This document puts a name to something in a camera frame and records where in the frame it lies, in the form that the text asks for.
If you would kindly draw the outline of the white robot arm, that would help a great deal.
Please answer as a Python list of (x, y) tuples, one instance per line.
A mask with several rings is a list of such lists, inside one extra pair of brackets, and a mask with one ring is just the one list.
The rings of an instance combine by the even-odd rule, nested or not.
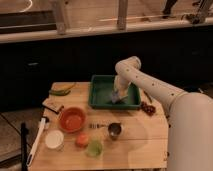
[(116, 63), (120, 92), (129, 83), (145, 90), (167, 109), (167, 171), (213, 171), (213, 98), (187, 92), (140, 71), (141, 61), (132, 56)]

